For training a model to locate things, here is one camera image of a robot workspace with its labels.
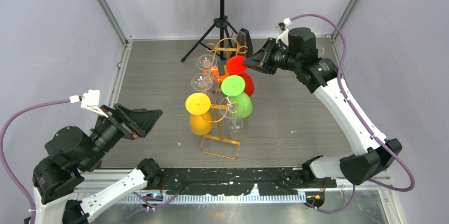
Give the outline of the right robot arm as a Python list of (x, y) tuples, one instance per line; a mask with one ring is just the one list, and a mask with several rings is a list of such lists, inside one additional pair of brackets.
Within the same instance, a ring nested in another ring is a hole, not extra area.
[(297, 80), (315, 95), (334, 117), (346, 136), (352, 152), (348, 156), (318, 156), (303, 164), (302, 180), (316, 187), (326, 177), (345, 178), (354, 185), (371, 180), (394, 161), (392, 153), (402, 151), (396, 138), (389, 139), (367, 115), (354, 109), (354, 100), (337, 66), (318, 55), (316, 35), (309, 28), (293, 28), (282, 33), (280, 40), (269, 38), (243, 65), (273, 75), (278, 69), (295, 73)]

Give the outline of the red silicone wine glass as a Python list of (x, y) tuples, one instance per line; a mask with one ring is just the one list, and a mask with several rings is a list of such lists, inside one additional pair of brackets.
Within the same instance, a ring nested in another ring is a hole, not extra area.
[(244, 92), (251, 97), (255, 91), (255, 85), (252, 77), (246, 72), (248, 67), (243, 65), (244, 56), (231, 57), (226, 64), (226, 69), (231, 75), (238, 75), (245, 81)]

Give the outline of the clear tall flute glass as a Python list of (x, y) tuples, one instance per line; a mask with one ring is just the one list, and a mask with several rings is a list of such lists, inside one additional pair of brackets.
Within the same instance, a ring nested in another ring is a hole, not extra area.
[(318, 57), (322, 57), (325, 53), (325, 49), (323, 46), (317, 45), (316, 46), (317, 50), (318, 50)]

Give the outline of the gold wire wine glass rack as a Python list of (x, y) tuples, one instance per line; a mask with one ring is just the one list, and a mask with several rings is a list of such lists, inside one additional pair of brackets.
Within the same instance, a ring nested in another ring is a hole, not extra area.
[[(229, 76), (218, 81), (219, 87), (216, 88), (214, 101), (211, 102), (211, 109), (217, 119), (209, 122), (217, 125), (219, 136), (205, 134), (200, 149), (205, 154), (237, 160), (243, 138), (244, 119), (251, 113), (253, 106), (245, 92), (247, 83), (241, 74), (230, 72)], [(206, 151), (204, 143), (207, 139), (235, 145), (237, 147), (235, 156)]]

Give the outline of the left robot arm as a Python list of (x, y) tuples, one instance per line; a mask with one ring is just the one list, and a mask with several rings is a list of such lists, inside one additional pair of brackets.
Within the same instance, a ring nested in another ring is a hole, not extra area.
[(121, 140), (145, 138), (162, 110), (129, 109), (121, 104), (95, 107), (94, 128), (86, 134), (76, 126), (57, 131), (45, 144), (47, 157), (33, 171), (34, 217), (31, 223), (91, 223), (126, 195), (162, 183), (162, 170), (152, 158), (143, 159), (122, 179), (81, 200), (71, 195), (103, 157)]

